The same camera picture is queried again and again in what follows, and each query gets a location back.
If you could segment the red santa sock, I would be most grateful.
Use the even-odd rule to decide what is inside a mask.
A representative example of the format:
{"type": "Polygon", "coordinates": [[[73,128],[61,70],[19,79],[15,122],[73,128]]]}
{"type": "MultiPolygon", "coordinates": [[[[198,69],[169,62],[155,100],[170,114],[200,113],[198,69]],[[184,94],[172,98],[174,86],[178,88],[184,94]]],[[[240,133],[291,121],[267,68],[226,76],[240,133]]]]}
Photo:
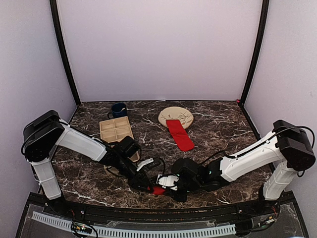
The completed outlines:
{"type": "Polygon", "coordinates": [[[160,186],[148,186],[148,192],[153,195],[164,195],[165,189],[160,186]]]}

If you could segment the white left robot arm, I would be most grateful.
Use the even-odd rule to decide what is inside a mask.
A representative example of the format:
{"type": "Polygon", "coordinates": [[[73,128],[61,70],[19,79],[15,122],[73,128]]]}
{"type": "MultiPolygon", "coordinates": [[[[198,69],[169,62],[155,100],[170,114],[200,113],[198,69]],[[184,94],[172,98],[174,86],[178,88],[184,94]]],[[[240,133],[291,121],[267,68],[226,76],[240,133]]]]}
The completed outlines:
{"type": "Polygon", "coordinates": [[[33,167],[45,196],[51,200],[51,209],[59,216],[66,216],[70,206],[61,198],[62,191],[50,161],[50,151],[55,146],[75,151],[102,165],[115,167],[133,189],[149,193],[156,190],[147,174],[130,159],[141,149],[130,136],[120,142],[107,143],[73,128],[59,117],[58,112],[50,110],[24,127],[23,139],[21,154],[33,167]]]}

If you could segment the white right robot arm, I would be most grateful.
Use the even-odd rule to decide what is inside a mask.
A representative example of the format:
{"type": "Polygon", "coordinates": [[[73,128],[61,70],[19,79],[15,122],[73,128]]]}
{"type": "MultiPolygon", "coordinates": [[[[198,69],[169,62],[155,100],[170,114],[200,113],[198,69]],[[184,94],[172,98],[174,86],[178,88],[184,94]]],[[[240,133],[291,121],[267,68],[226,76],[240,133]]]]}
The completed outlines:
{"type": "Polygon", "coordinates": [[[175,200],[185,202],[188,192],[215,191],[253,170],[278,162],[272,176],[259,191],[260,199],[253,203],[257,215],[265,214],[297,173],[306,171],[316,162],[315,141],[309,140],[306,133],[309,127],[295,126],[284,120],[277,120],[273,126],[261,140],[235,154],[216,152],[214,155],[219,158],[207,158],[207,166],[190,158],[178,159],[170,174],[157,177],[157,184],[170,189],[175,200]]]}

